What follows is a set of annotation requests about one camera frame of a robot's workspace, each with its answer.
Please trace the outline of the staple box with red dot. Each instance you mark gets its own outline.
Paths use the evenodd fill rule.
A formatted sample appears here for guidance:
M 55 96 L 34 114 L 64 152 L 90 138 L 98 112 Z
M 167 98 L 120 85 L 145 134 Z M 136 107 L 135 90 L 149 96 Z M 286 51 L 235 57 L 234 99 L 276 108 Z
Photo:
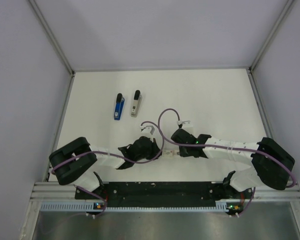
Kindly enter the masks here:
M 180 152 L 178 150 L 164 149 L 162 156 L 165 158 L 177 158 L 180 156 Z

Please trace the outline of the grey black stapler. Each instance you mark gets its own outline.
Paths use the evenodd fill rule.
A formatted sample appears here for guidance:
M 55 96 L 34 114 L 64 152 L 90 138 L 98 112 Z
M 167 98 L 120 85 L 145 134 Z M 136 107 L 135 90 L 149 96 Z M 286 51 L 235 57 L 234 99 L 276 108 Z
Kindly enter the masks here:
M 136 118 L 142 102 L 142 94 L 140 90 L 136 90 L 132 99 L 130 116 Z

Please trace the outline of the blue stapler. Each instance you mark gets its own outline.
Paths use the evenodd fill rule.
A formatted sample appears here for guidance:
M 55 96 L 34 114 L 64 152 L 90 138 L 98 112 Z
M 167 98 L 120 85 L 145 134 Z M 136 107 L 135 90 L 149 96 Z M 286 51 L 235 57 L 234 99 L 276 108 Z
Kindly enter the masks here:
M 113 119 L 119 121 L 125 105 L 125 98 L 122 93 L 118 93 L 115 100 Z

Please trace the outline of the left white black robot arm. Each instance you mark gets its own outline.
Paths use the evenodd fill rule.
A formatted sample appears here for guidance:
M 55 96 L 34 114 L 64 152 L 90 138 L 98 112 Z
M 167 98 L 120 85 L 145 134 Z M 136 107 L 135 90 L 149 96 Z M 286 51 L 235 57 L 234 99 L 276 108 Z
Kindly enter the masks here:
M 61 186 L 73 184 L 83 187 L 96 199 L 104 191 L 98 168 L 130 169 L 158 159 L 162 150 L 155 138 L 146 136 L 115 150 L 92 147 L 85 137 L 79 137 L 52 152 L 48 159 L 52 166 L 51 174 L 56 176 Z

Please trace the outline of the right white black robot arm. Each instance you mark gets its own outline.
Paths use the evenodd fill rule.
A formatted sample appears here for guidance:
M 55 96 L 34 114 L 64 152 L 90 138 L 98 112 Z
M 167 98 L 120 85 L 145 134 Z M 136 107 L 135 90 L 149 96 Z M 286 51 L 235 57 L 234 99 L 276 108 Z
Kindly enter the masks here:
M 247 165 L 247 169 L 233 170 L 223 179 L 223 192 L 229 198 L 259 186 L 285 190 L 295 164 L 293 157 L 268 137 L 256 143 L 233 142 L 208 134 L 195 137 L 179 128 L 171 140 L 179 147 L 180 156 L 184 158 L 223 159 Z

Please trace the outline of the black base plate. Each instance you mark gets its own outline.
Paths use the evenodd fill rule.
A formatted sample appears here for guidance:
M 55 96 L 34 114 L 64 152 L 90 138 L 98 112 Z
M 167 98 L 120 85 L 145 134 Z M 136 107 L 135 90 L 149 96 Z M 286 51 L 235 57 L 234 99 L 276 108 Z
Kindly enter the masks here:
M 111 208 L 214 207 L 222 199 L 242 200 L 246 196 L 222 183 L 108 182 L 93 191 Z

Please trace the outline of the aluminium frame rail front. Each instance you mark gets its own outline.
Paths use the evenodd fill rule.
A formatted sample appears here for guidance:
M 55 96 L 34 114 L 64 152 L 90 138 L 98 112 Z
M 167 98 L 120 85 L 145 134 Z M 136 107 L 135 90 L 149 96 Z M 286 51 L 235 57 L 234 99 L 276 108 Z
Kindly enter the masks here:
M 30 200 L 32 201 L 72 201 L 75 199 L 76 187 L 59 185 L 58 182 L 36 182 Z

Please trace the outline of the right aluminium corner post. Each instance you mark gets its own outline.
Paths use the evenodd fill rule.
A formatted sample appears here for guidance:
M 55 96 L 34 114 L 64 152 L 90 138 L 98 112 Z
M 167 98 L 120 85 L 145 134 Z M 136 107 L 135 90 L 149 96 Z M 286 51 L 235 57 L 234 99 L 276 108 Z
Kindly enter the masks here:
M 261 48 L 259 49 L 257 55 L 253 59 L 251 66 L 248 68 L 249 72 L 252 74 L 253 71 L 258 67 L 261 60 L 263 59 L 264 55 L 267 53 L 269 47 L 271 46 L 272 42 L 274 41 L 275 37 L 277 36 L 279 30 L 282 28 L 284 22 L 288 18 L 289 14 L 291 13 L 292 9 L 294 8 L 297 0 L 287 0 L 285 5 L 280 12 L 278 18 L 274 22 L 269 34 L 267 35 L 266 39 L 264 40 Z

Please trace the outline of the aluminium corner post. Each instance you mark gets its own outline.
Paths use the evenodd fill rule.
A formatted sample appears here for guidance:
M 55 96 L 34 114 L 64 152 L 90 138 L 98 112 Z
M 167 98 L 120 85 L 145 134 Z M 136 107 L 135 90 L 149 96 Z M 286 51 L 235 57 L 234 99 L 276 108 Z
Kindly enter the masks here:
M 274 22 L 269 34 L 267 35 L 266 39 L 264 40 L 261 48 L 259 49 L 257 55 L 253 59 L 251 66 L 248 68 L 249 72 L 252 74 L 253 71 L 258 67 L 261 60 L 263 59 L 264 55 L 267 53 L 269 47 L 271 46 L 272 42 L 274 41 L 275 37 L 277 36 L 279 30 L 282 28 L 284 22 L 288 18 L 289 14 L 291 13 L 292 9 L 294 8 L 297 0 L 287 0 L 285 5 L 280 12 L 278 18 Z
M 50 28 L 46 18 L 44 17 L 39 5 L 37 4 L 37 2 L 35 0 L 27 0 L 27 3 L 29 4 L 35 17 L 37 18 L 40 26 L 42 27 L 43 32 L 45 33 L 45 35 L 46 35 L 48 41 L 50 42 L 57 57 L 59 58 L 61 63 L 64 65 L 65 69 L 70 74 L 70 76 L 73 76 L 75 71 L 71 67 L 64 51 L 62 50 L 57 38 L 55 37 L 52 29 Z

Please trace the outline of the left aluminium corner post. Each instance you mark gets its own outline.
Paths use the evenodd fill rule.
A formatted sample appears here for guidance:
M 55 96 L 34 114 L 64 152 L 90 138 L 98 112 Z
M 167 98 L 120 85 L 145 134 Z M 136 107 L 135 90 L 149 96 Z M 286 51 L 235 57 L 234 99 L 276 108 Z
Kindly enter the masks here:
M 48 41 L 50 42 L 57 57 L 59 58 L 61 63 L 64 65 L 65 69 L 70 74 L 70 76 L 73 76 L 75 71 L 71 67 L 64 51 L 62 50 L 57 38 L 55 37 L 52 29 L 50 28 L 46 18 L 44 17 L 39 5 L 37 4 L 37 2 L 35 0 L 27 0 L 27 3 L 29 4 L 35 17 L 37 18 L 40 26 L 42 27 L 43 32 L 45 33 L 45 35 L 46 35 Z

